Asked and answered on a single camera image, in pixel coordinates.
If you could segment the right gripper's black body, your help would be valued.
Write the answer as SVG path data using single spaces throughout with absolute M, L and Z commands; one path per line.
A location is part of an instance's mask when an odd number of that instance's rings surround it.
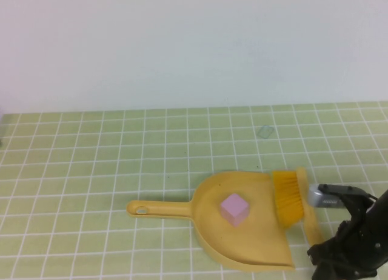
M 333 279 L 374 278 L 379 269 L 379 220 L 343 221 L 334 247 Z

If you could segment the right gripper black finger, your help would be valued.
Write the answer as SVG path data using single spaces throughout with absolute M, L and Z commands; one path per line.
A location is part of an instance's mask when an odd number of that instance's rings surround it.
M 311 248 L 307 251 L 307 255 L 309 256 L 312 264 L 320 264 L 322 262 L 331 264 L 333 262 L 334 251 L 334 242 L 323 242 L 321 244 L 311 246 Z
M 312 264 L 316 267 L 312 280 L 333 279 L 332 260 L 329 258 L 312 258 Z

